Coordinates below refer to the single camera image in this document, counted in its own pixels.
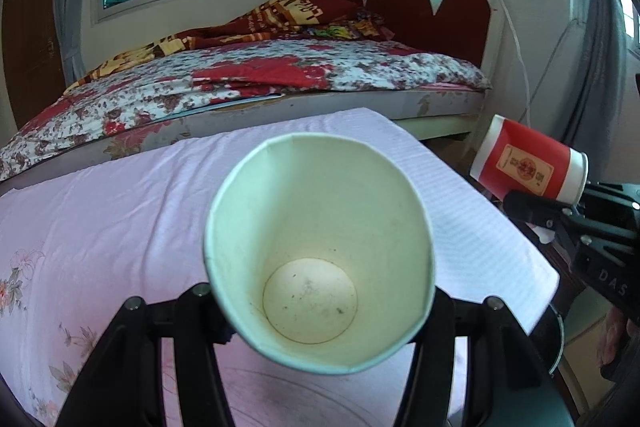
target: wooden door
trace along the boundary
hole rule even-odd
[[[2,58],[6,89],[20,128],[65,90],[53,0],[4,0]]]

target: metal bolt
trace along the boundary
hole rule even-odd
[[[198,297],[204,297],[211,291],[211,286],[209,286],[206,282],[202,282],[200,284],[196,284],[191,291],[193,291],[193,293],[195,293]]]
[[[126,301],[124,301],[124,307],[131,312],[140,308],[141,304],[142,299],[140,297],[129,297]]]
[[[495,311],[498,311],[504,308],[504,301],[499,297],[489,297],[486,300],[486,304],[487,306],[489,306],[489,308]]]

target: floral bedsheet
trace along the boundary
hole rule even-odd
[[[469,62],[394,41],[271,40],[182,52],[63,95],[0,150],[0,181],[104,136],[230,100],[436,83],[489,87]]]

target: red paper cup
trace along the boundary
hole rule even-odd
[[[471,176],[500,201],[510,190],[577,204],[587,182],[587,155],[495,115]]]

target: cup label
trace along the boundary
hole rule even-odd
[[[537,196],[545,193],[554,173],[553,165],[510,144],[504,147],[496,168]]]

